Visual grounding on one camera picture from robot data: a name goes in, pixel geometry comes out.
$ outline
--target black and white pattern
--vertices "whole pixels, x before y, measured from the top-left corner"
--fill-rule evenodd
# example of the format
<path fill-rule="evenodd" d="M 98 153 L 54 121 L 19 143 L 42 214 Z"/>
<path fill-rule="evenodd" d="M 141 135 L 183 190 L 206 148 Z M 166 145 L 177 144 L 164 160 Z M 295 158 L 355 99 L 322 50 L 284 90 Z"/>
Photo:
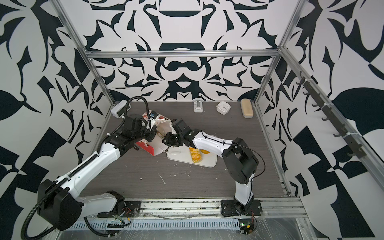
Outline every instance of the black and white pattern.
<path fill-rule="evenodd" d="M 94 63 L 116 101 L 254 99 L 272 57 L 103 58 Z"/>
<path fill-rule="evenodd" d="M 281 59 L 259 102 L 292 195 L 319 239 L 382 239 L 384 192 L 298 82 Z"/>
<path fill-rule="evenodd" d="M 384 159 L 382 0 L 310 0 L 287 47 Z"/>
<path fill-rule="evenodd" d="M 47 0 L 0 1 L 0 59 L 1 239 L 20 239 L 39 184 L 88 157 L 110 104 Z"/>
<path fill-rule="evenodd" d="M 276 49 L 298 0 L 62 0 L 88 50 Z"/>

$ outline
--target dark wooden tabletop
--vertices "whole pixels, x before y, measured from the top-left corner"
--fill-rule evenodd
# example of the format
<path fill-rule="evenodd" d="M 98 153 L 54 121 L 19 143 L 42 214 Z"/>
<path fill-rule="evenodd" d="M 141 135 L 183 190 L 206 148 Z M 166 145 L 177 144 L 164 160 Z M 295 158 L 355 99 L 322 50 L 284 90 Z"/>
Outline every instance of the dark wooden tabletop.
<path fill-rule="evenodd" d="M 265 172 L 253 180 L 254 195 L 284 196 L 257 117 L 244 118 L 240 102 L 229 102 L 230 111 L 221 115 L 216 111 L 217 104 L 204 102 L 203 113 L 195 113 L 191 102 L 149 102 L 149 109 L 170 119 L 182 118 L 192 129 L 204 129 L 207 134 L 223 139 L 242 138 L 264 158 L 266 164 Z M 131 106 L 129 113 L 145 112 L 143 102 L 134 102 Z M 113 131 L 120 122 L 121 119 L 111 116 L 105 132 Z M 256 174 L 263 168 L 263 162 L 259 160 Z M 131 149 L 95 177 L 82 191 L 81 196 L 114 190 L 126 198 L 136 199 L 233 197 L 235 181 L 225 169 L 221 157 L 217 158 L 215 167 L 208 168 L 169 160 L 164 152 L 153 157 L 143 149 Z"/>

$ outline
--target paper scrap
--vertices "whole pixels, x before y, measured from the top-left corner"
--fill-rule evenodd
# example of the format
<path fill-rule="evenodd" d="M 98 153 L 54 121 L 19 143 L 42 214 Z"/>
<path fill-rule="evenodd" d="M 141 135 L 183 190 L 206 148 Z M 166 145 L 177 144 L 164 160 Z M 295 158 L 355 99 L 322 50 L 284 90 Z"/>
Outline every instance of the paper scrap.
<path fill-rule="evenodd" d="M 158 175 L 160 176 L 160 174 L 158 173 Z M 161 176 L 160 176 L 161 177 Z M 164 179 L 161 177 L 161 180 L 163 180 L 163 183 L 164 183 L 164 186 L 166 185 Z"/>

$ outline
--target white tray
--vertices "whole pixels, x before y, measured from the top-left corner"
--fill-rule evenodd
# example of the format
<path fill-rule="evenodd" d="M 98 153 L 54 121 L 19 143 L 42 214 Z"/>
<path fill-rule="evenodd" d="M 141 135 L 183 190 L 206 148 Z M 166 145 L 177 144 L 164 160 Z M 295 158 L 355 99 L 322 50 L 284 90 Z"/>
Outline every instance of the white tray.
<path fill-rule="evenodd" d="M 189 153 L 189 147 L 186 147 L 185 145 L 182 147 L 169 147 L 167 157 L 168 159 L 177 162 L 186 162 L 203 167 L 214 167 L 217 162 L 217 155 L 210 152 L 208 154 L 201 153 L 202 160 L 199 163 L 194 163 L 191 154 Z"/>

